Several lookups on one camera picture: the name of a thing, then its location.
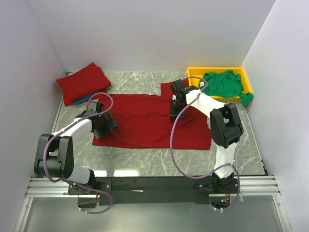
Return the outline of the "dark red t-shirt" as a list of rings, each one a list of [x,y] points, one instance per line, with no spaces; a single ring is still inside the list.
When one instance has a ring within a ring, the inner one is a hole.
[[[110,110],[118,127],[106,137],[93,139],[95,146],[119,148],[169,148],[173,122],[169,116],[169,99],[173,93],[170,83],[161,84],[161,94],[110,94],[99,102],[113,106]],[[176,125],[174,149],[209,150],[211,131],[207,116],[189,107]]]

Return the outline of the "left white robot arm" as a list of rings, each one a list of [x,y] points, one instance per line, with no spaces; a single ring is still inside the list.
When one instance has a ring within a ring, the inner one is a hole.
[[[88,191],[97,189],[94,171],[74,164],[73,145],[89,133],[100,139],[116,128],[118,125],[104,104],[89,102],[87,109],[69,125],[53,134],[42,134],[39,137],[34,173],[80,184]]]

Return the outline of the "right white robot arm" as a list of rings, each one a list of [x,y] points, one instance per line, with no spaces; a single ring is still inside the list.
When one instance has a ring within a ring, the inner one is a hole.
[[[237,173],[237,170],[233,166],[233,162],[237,143],[243,135],[243,126],[237,107],[233,103],[225,104],[213,99],[196,86],[187,87],[181,79],[172,82],[170,88],[173,92],[173,97],[170,99],[170,120],[173,122],[173,127],[169,150],[176,169],[183,176],[191,179],[211,177],[211,188],[216,192],[225,191],[234,185],[239,186],[238,181],[234,178],[234,173]],[[177,165],[173,154],[173,137],[176,125],[190,106],[210,119],[211,136],[216,144],[214,170],[202,176],[185,174]]]

